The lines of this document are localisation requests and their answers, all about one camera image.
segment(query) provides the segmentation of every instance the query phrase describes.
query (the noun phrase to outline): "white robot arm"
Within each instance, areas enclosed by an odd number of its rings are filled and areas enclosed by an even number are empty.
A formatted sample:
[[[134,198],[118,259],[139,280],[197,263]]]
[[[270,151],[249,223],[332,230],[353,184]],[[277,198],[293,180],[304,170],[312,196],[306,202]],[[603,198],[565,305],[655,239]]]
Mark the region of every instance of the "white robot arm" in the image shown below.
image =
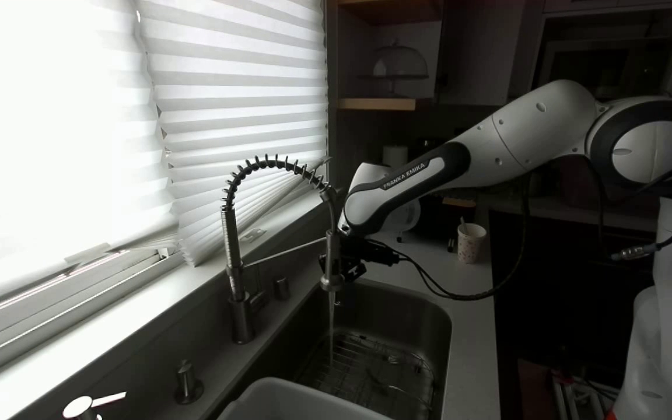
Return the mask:
[[[598,103],[574,82],[545,84],[382,177],[368,162],[349,184],[337,228],[363,235],[402,202],[437,189],[490,187],[580,153],[623,187],[658,184],[655,286],[640,293],[617,420],[672,420],[672,99]]]

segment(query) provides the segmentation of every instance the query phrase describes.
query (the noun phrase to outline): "sink basin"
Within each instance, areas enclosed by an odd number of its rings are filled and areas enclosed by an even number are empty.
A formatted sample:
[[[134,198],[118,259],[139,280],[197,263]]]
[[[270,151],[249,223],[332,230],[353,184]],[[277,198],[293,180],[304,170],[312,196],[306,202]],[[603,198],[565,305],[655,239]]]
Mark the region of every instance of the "sink basin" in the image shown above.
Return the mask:
[[[332,327],[329,293],[312,288],[225,400],[274,376],[393,420],[439,420],[448,314],[420,293],[368,280],[343,286],[335,300]]]
[[[388,420],[346,399],[279,378],[251,383],[231,400],[218,420]]]

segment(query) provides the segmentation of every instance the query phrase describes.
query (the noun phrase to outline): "stainless steel sink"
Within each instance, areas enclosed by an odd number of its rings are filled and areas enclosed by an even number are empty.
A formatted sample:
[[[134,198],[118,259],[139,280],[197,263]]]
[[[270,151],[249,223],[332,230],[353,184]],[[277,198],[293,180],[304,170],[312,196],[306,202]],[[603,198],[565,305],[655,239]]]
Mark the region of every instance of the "stainless steel sink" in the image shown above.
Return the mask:
[[[287,378],[397,420],[439,420],[451,320],[431,300],[384,285],[356,281],[335,296],[314,288],[256,357],[211,418],[249,383]]]

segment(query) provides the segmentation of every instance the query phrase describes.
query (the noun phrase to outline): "shelf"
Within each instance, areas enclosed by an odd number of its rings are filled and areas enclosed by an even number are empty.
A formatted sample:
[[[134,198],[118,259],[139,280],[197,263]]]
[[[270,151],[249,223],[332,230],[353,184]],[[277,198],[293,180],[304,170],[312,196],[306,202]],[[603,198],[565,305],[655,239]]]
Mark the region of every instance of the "shelf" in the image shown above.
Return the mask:
[[[370,110],[370,112],[414,112],[423,103],[418,98],[341,98],[337,110]]]
[[[370,25],[439,21],[442,0],[341,0],[341,9]]]

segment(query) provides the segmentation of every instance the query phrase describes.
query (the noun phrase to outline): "faucet handle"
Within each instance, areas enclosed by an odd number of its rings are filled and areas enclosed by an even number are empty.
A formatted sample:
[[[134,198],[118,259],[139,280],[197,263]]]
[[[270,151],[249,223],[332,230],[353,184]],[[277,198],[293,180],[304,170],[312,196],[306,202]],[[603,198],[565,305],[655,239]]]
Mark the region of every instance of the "faucet handle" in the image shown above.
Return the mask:
[[[106,394],[106,397],[99,397],[99,399],[94,399],[94,397],[76,397],[71,399],[66,407],[63,407],[63,418],[66,420],[103,420],[103,414],[95,413],[95,407],[99,405],[110,405],[110,403],[117,403],[125,399],[125,392],[117,392],[117,394]]]

